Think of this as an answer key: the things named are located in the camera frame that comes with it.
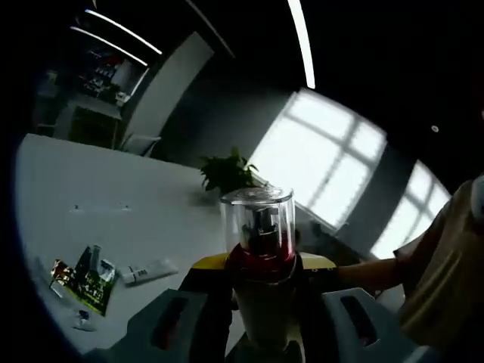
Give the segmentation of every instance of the window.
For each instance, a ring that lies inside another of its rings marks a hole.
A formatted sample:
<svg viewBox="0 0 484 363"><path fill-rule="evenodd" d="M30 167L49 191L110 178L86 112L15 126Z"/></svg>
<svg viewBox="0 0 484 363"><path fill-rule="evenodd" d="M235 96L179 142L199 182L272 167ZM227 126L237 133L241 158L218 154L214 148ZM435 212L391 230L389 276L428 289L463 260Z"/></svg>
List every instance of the window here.
<svg viewBox="0 0 484 363"><path fill-rule="evenodd" d="M365 189L385 134L351 110L310 91L294 95L250 162L256 176L294 189L299 207L339 228Z"/></svg>
<svg viewBox="0 0 484 363"><path fill-rule="evenodd" d="M411 242L429 228L450 194L436 177L417 161L392 218L371 253L379 259L393 257L393 251Z"/></svg>

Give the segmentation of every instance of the potted plant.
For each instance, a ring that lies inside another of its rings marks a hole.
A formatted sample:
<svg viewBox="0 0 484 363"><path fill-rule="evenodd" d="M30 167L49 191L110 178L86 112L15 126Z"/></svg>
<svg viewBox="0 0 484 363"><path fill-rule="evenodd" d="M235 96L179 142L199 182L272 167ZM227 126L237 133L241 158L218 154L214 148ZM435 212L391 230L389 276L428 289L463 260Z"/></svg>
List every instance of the potted plant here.
<svg viewBox="0 0 484 363"><path fill-rule="evenodd" d="M240 188L254 187L252 170L257 170L254 165L249 165L247 159L241 157L236 147L231 149L229 157L202 157L205 162L200 168L205 176L202 186L206 191L219 189L221 195Z"/></svg>

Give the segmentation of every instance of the white table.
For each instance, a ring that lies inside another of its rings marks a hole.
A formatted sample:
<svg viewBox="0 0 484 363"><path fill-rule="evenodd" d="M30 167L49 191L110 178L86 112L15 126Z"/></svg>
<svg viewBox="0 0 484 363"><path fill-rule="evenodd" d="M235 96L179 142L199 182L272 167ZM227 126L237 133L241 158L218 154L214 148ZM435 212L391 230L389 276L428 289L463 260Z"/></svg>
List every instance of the white table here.
<svg viewBox="0 0 484 363"><path fill-rule="evenodd" d="M225 251L218 207L197 205L201 182L196 169L26 136L17 157L17 220L27 258L39 257L49 268L57 258L74 266L88 244L99 244L101 258L116 266L169 257L180 269L137 287L118 281L96 332L65 324L46 296L47 307L80 352L112 346L136 312L180 286L194 262ZM227 351L243 332L236 313Z"/></svg>

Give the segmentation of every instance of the led strip light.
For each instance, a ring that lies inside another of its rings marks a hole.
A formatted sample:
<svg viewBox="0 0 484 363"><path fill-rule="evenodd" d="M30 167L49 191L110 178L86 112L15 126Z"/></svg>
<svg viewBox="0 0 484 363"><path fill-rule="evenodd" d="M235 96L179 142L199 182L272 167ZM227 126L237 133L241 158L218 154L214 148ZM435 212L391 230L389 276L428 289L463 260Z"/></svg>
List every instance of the led strip light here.
<svg viewBox="0 0 484 363"><path fill-rule="evenodd" d="M129 30L128 28L122 26L121 24L117 23L116 21L114 20L111 20L109 17L105 17L104 15L101 15L99 13L96 13L95 11L93 10L89 10L89 9L85 9L85 12L87 14L90 14L90 15L94 15L95 17L98 17L102 20L105 20L107 21L108 23L111 23L113 24L114 26L117 26L118 28L120 28L121 30L124 30L125 32L127 32L130 36L134 36L137 40L139 40L141 43L145 44L146 46L150 47L151 49L153 49L156 53L158 54L161 54L161 50L158 49L157 47L155 47L154 45L152 45L151 43L148 43L146 40L144 40L142 37L140 37L138 34L135 34L133 33L131 30Z"/></svg>
<svg viewBox="0 0 484 363"><path fill-rule="evenodd" d="M80 29L80 28L78 28L77 26L72 26L72 27L70 27L70 28L71 28L72 30L77 31L77 32L81 32L81 33L83 33L83 34L86 34L87 36L91 36L91 37L92 37L92 38L94 38L94 39L100 40L100 41L101 41L101 42L103 42L103 43L106 43L107 45L109 45L109 46L111 46L111 47L113 47L113 48L117 49L118 51L121 51L122 53L124 53L124 54L126 54L126 55L130 56L130 57L131 57L131 58L133 58L135 61L138 61L139 63L143 64L145 67L148 65L148 63L146 63L146 62L142 61L141 59L139 59L139 58L138 58L138 57L136 57L135 55L133 55L133 54L131 54L131 53L129 53L129 52L127 52L127 51L125 51L124 49L122 49L122 48L118 47L117 45L115 45L115 44L113 44L113 43L111 43L111 42L108 42L106 39L102 39L100 36L96 36L95 34L92 34L92 33L90 33L90 32L86 32L85 30Z"/></svg>

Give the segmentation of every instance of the wall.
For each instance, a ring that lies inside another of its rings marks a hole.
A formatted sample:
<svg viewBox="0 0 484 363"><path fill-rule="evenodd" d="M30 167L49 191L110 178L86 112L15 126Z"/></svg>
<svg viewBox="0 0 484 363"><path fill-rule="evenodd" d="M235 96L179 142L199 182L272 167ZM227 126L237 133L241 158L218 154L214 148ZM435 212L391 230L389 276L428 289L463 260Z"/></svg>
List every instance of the wall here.
<svg viewBox="0 0 484 363"><path fill-rule="evenodd" d="M359 202L338 231L338 239L365 258L405 192L416 159L387 145Z"/></svg>
<svg viewBox="0 0 484 363"><path fill-rule="evenodd" d="M176 104L212 57L213 50L191 34L152 78L131 114L125 136L131 133L158 136Z"/></svg>
<svg viewBox="0 0 484 363"><path fill-rule="evenodd" d="M255 82L234 62L214 57L166 123L163 154L172 162L199 167L201 156L227 156L236 146L248 159L291 93Z"/></svg>

